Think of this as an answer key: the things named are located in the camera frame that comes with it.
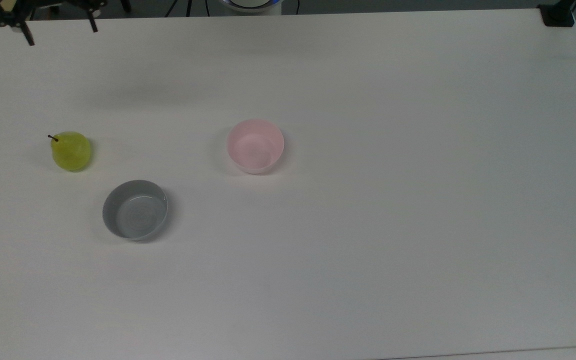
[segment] table surface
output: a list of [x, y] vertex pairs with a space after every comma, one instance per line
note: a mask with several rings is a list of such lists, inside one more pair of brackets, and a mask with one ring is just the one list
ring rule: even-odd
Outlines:
[[[536, 9], [0, 29], [0, 359], [576, 346], [576, 26]], [[226, 135], [286, 137], [244, 174]], [[94, 157], [59, 169], [46, 135]], [[163, 187], [165, 230], [101, 208]]]
[[576, 360], [576, 348], [418, 357], [420, 360]]

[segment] pear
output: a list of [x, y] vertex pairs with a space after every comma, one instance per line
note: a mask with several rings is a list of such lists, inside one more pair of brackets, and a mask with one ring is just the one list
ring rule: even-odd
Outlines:
[[58, 167], [67, 171], [77, 171], [90, 161], [90, 142], [86, 136], [66, 131], [48, 137], [51, 138], [52, 159]]

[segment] white device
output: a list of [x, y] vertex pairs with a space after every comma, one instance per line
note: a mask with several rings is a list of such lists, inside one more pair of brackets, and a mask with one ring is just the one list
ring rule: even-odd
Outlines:
[[282, 14], [284, 0], [219, 0], [229, 16], [276, 16]]

